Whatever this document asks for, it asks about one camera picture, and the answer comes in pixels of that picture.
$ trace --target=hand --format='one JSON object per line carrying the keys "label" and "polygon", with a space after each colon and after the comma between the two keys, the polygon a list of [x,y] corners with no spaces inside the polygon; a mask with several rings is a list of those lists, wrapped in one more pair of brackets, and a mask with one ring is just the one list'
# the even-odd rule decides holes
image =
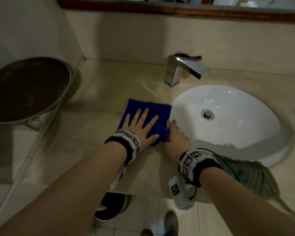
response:
{"label": "hand", "polygon": [[189,138],[177,127],[176,120],[173,120],[169,130],[169,142],[164,143],[165,151],[174,161],[180,162],[181,155],[191,150]]}
{"label": "hand", "polygon": [[129,126],[129,119],[130,119],[130,114],[127,114],[125,122],[122,126],[121,129],[123,130],[128,130],[133,132],[134,134],[137,135],[138,139],[140,140],[141,143],[141,149],[140,152],[144,151],[149,145],[151,145],[153,142],[155,142],[158,138],[159,135],[155,134],[153,136],[150,136],[149,138],[147,138],[147,134],[150,132],[150,130],[152,129],[152,127],[154,126],[154,124],[156,123],[157,119],[158,119],[158,115],[156,115],[146,126],[145,128],[142,129],[142,126],[145,122],[145,119],[148,115],[148,111],[149,109],[146,108],[141,116],[141,118],[139,119],[140,113],[141,113],[141,109],[139,109],[136,114],[134,115],[131,124]]}

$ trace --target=white sink basin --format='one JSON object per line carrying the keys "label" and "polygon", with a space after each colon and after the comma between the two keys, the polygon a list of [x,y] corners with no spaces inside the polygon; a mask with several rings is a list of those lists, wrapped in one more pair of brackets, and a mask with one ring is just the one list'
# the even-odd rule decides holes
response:
{"label": "white sink basin", "polygon": [[173,102],[173,119],[193,148],[232,159],[257,160],[270,167],[289,150],[287,129],[278,116],[257,98],[232,87],[204,85],[183,92]]}

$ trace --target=forearm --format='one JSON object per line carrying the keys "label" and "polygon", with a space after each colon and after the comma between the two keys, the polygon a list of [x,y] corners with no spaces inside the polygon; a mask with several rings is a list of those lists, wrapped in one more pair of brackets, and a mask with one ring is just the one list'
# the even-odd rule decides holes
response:
{"label": "forearm", "polygon": [[223,170],[204,169],[199,180],[233,235],[295,235],[295,221]]}
{"label": "forearm", "polygon": [[6,222],[0,235],[80,235],[90,224],[126,154],[120,143],[105,144]]}

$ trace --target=foot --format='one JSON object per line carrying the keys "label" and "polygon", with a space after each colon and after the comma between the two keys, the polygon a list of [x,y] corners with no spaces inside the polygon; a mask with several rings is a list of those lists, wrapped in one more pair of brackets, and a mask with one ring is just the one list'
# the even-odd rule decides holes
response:
{"label": "foot", "polygon": [[178,219],[173,210],[167,211],[164,218],[164,230],[169,231],[173,230],[176,235],[178,235]]}
{"label": "foot", "polygon": [[154,236],[154,234],[149,228],[146,228],[142,230],[140,236]]}

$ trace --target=faucet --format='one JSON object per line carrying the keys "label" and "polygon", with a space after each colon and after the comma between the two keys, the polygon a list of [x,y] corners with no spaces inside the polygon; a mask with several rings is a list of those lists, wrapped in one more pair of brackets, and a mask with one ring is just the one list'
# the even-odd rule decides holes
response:
{"label": "faucet", "polygon": [[210,70],[209,68],[198,62],[201,59],[201,55],[194,57],[191,57],[185,53],[170,55],[168,57],[164,82],[171,88],[179,84],[181,68],[195,76],[197,79],[200,79]]}

